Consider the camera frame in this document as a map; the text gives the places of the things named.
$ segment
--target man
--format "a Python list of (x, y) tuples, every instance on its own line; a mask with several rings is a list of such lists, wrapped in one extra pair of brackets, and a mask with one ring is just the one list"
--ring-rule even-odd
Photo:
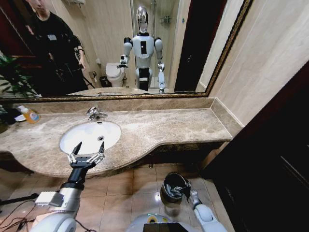
[(46, 0), (26, 1), (35, 12), (34, 30), (30, 26), (27, 28), (34, 37), (38, 56), (52, 73), (50, 81), (57, 85), (51, 92), (63, 95), (88, 89), (82, 73), (85, 53), (79, 39), (60, 17), (47, 9)]

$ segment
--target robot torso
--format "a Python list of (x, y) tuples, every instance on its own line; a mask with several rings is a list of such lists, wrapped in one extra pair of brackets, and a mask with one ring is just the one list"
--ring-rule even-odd
[(136, 35), (133, 38), (133, 52), (138, 69), (149, 68), (154, 53), (154, 39), (151, 36)]

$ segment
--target orange soap bottle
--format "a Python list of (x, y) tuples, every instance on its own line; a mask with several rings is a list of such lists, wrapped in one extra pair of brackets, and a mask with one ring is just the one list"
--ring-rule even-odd
[(36, 123), (40, 120), (40, 116), (37, 113), (24, 107), (23, 105), (19, 106), (18, 108), (23, 113), (24, 117), (29, 123)]

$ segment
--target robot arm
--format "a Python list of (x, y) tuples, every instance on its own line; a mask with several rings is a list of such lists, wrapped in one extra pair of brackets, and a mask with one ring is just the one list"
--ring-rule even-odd
[(37, 198), (36, 205), (53, 206), (50, 211), (54, 213), (45, 217), (30, 232), (74, 232), (76, 230), (75, 217), (79, 210), (80, 195), (84, 189), (87, 171), (105, 158), (104, 141), (95, 155), (76, 158), (75, 155), (78, 154), (81, 146), (82, 142), (67, 155), (73, 170), (67, 182), (62, 184), (60, 192), (41, 192)]
[(188, 202), (192, 207), (203, 232), (227, 232), (224, 226), (218, 222), (211, 209), (202, 204), (198, 198), (196, 190), (193, 189), (190, 191)]
[(164, 93), (164, 88), (165, 88), (165, 84), (164, 84), (164, 63), (162, 62), (162, 50), (163, 50), (163, 44), (162, 44), (162, 40), (160, 38), (156, 38), (154, 40), (154, 47), (155, 47), (155, 51), (156, 51), (156, 57), (158, 60), (158, 69), (159, 69), (159, 89), (160, 89), (160, 93)]
[(130, 61), (130, 52), (132, 49), (133, 42), (129, 37), (124, 39), (124, 54), (121, 56), (120, 65), (117, 68), (127, 68)]

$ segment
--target sink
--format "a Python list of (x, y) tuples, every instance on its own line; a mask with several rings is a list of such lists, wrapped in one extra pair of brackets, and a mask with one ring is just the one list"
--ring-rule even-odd
[(60, 140), (60, 149), (70, 154), (83, 142), (79, 155), (97, 153), (104, 141), (105, 150), (112, 147), (120, 138), (120, 127), (112, 122), (87, 122), (72, 127)]

